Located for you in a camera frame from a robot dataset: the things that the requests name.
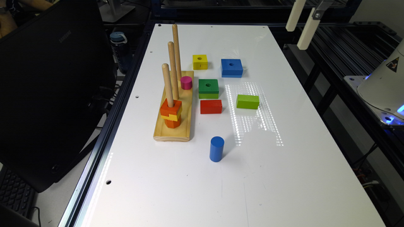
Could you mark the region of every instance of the yellow block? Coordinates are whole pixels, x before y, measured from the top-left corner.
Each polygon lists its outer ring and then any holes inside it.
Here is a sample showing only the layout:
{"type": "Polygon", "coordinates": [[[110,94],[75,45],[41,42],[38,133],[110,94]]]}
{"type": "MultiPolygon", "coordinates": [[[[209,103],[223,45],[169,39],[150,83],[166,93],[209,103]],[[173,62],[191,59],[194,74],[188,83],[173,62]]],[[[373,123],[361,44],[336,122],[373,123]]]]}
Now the yellow block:
{"type": "Polygon", "coordinates": [[[206,54],[192,55],[193,69],[208,69],[208,58],[206,54]]]}
{"type": "Polygon", "coordinates": [[[178,115],[169,114],[169,116],[164,116],[164,115],[161,115],[161,116],[163,119],[166,119],[166,120],[178,121],[179,117],[181,116],[181,113],[182,113],[182,106],[178,110],[178,115]]]}

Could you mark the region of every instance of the square block with hole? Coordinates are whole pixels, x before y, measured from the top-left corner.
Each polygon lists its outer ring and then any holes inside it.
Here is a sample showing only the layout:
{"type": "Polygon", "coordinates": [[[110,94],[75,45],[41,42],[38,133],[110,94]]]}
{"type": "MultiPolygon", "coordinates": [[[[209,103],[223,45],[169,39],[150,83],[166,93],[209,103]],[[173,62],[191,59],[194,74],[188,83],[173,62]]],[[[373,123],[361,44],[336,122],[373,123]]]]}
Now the square block with hole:
{"type": "Polygon", "coordinates": [[[220,65],[223,78],[241,78],[242,65],[240,59],[222,59],[220,65]]]}
{"type": "Polygon", "coordinates": [[[256,95],[237,95],[237,108],[258,109],[259,97],[256,95]]]}
{"type": "Polygon", "coordinates": [[[199,94],[219,94],[217,79],[199,79],[199,94]]]}
{"type": "Polygon", "coordinates": [[[170,117],[171,115],[180,115],[179,112],[182,109],[182,102],[178,100],[174,100],[174,106],[169,107],[169,103],[167,99],[164,100],[163,105],[160,107],[160,115],[170,117]]]}
{"type": "Polygon", "coordinates": [[[208,69],[208,58],[206,54],[192,55],[193,69],[208,69]]]}

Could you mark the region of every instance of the water bottle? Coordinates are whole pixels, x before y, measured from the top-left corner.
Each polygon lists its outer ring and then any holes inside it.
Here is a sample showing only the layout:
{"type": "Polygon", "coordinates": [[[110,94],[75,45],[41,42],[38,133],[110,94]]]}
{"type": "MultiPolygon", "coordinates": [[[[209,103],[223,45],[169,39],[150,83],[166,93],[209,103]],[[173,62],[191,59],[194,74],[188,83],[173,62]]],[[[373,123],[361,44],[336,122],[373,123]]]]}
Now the water bottle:
{"type": "Polygon", "coordinates": [[[126,74],[132,63],[131,48],[123,32],[112,32],[110,35],[111,47],[118,62],[120,72],[126,74]]]}

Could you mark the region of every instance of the blue cylinder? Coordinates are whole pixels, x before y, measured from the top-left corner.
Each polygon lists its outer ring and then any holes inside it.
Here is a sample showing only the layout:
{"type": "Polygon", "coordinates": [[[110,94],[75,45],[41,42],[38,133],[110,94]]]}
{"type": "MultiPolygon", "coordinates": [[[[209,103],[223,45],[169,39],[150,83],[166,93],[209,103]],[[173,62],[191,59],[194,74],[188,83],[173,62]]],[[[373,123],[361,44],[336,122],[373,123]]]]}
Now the blue cylinder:
{"type": "Polygon", "coordinates": [[[126,74],[132,64],[133,56],[128,40],[123,32],[112,32],[109,35],[112,51],[120,72],[126,74]]]}
{"type": "Polygon", "coordinates": [[[220,136],[215,136],[210,140],[210,159],[214,162],[222,160],[223,147],[225,146],[225,141],[220,136]]]}

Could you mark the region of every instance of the green block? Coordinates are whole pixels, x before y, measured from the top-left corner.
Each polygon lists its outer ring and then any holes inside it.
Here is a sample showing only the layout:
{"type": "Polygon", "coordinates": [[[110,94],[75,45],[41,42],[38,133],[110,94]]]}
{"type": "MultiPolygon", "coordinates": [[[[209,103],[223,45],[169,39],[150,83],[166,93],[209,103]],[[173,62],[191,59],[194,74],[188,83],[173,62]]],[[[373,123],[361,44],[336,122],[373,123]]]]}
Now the green block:
{"type": "Polygon", "coordinates": [[[259,98],[256,95],[237,95],[237,108],[258,109],[259,98]]]}
{"type": "Polygon", "coordinates": [[[199,94],[219,94],[217,79],[199,79],[199,94]]]}
{"type": "Polygon", "coordinates": [[[219,94],[199,94],[199,99],[219,99],[219,94]]]}

